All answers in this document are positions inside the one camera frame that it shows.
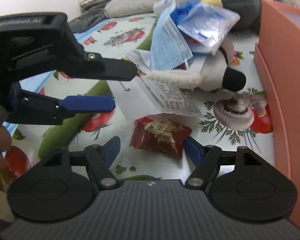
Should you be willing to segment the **red snack packet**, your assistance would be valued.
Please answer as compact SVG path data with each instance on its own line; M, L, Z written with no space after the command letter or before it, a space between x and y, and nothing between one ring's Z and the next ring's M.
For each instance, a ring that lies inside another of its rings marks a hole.
M192 129L190 127L176 121L159 121L144 117L135 121L130 146L181 158L184 140L191 133Z

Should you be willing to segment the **white paper receipt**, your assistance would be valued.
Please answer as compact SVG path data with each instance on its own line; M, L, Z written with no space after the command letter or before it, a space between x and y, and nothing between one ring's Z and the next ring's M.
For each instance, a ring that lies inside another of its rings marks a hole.
M199 108L177 87L145 78L149 72L150 52L133 50L126 60L137 67L132 81L108 81L116 105L127 120L150 115L175 114L202 118Z

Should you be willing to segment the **blue face mask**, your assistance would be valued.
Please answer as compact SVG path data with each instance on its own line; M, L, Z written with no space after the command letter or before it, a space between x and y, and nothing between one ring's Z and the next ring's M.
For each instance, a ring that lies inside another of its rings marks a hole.
M173 70L193 58L185 38L171 19L175 5L161 14L153 31L150 49L150 70Z

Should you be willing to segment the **blue white plastic packet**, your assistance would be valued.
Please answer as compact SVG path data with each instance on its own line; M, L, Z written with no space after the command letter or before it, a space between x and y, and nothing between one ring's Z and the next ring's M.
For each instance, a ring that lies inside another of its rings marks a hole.
M215 55L221 43L240 20L234 11L208 3L198 3L177 27L202 45L204 54Z

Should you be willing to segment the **light blue blanket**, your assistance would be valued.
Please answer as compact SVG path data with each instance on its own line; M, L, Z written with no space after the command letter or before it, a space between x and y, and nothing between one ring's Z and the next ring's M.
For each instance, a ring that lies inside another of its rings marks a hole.
M22 14L0 18L0 125L60 125L78 113L108 112L106 96L63 100L22 89L20 82L50 71L80 79L103 79L106 64L89 55L72 34L65 14Z

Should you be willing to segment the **dark grey blanket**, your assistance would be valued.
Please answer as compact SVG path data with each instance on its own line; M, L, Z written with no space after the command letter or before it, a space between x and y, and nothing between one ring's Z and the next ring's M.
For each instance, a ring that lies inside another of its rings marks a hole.
M110 0L94 1L88 5L80 16L69 22L69 27L73 33L84 33L92 27L105 20L105 7Z

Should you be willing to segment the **orange cardboard box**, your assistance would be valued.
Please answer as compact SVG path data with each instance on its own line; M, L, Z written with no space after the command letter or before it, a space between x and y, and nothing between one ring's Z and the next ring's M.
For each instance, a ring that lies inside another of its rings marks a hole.
M254 61L270 108L275 166L297 188L290 218L300 226L300 9L262 1Z

